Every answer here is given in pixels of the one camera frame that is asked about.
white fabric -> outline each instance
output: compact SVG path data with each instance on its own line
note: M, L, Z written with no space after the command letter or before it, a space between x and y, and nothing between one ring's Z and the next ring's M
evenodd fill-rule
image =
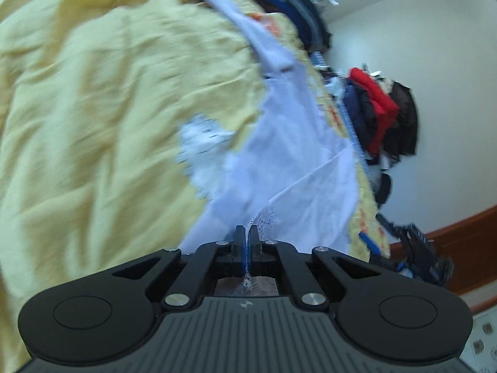
M333 77L328 84L325 85L326 91L336 97L337 101L343 101L345 95L344 84L339 77Z
M356 206L348 183L351 151L352 146L347 146L270 199L251 222L258 227L260 239L293 243L301 253L310 253L315 246L347 253L349 242L344 232Z
M182 152L176 159L186 163L185 174L197 187L200 197L212 199L222 192L226 171L233 162L229 148L234 134L201 114L181 126Z
M248 38L269 77L268 94L224 190L206 206L180 248L193 252L273 207L279 219L270 219L267 228L282 241L301 251L318 243L347 252L345 227L358 199L352 143L327 124L304 65L288 49L231 0L206 1Z
M389 79L388 77L384 77L379 81L378 84L380 84L380 87L385 94L390 95L394 86L394 82L391 79Z

circular pad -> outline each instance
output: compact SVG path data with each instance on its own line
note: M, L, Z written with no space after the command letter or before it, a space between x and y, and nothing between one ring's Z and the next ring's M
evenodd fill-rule
M436 318L436 307L428 300L415 296L395 296L380 304L383 319L399 328L422 328Z
M88 330L110 318L112 306L99 297L78 296L60 303L54 310L55 320L63 327Z
M468 306L448 290L387 273L355 280L336 321L366 352L415 363L459 356L473 326Z

ribbed black surface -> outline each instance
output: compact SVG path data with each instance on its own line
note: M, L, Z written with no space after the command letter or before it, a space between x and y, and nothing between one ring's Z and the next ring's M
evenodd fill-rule
M21 371L467 373L471 369L458 359L419 367L377 361L346 343L325 314L301 311L286 297L208 297L196 310L168 315L150 341L120 360L72 367L36 359Z

black jacket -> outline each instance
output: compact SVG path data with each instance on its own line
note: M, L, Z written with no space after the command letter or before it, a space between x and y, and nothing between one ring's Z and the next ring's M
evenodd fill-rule
M347 84L354 87L362 116L364 116L368 134L371 136L376 135L378 123L376 121L376 114L374 113L373 105L369 99L368 92L350 78L347 79Z
M359 140L362 149L366 150L371 144L373 135L369 133L366 127L366 121L364 120L364 115L359 105L359 101L357 100L357 94L354 86L350 84L345 86L344 105L349 113L349 118L354 127L357 139Z
M399 106L399 115L383 140L383 149L397 161L400 155L415 155L417 110L411 90L394 82L390 98Z

yellow blanket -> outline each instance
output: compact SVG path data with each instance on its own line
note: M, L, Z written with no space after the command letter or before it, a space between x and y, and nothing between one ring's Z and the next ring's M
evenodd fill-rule
M274 19L346 134L294 27ZM31 296L177 246L202 213L175 161L178 126L201 112L239 149L265 89L243 35L200 0L0 0L0 21L0 371L12 372L28 359L16 321ZM367 259L359 230L388 246L358 178L351 254Z

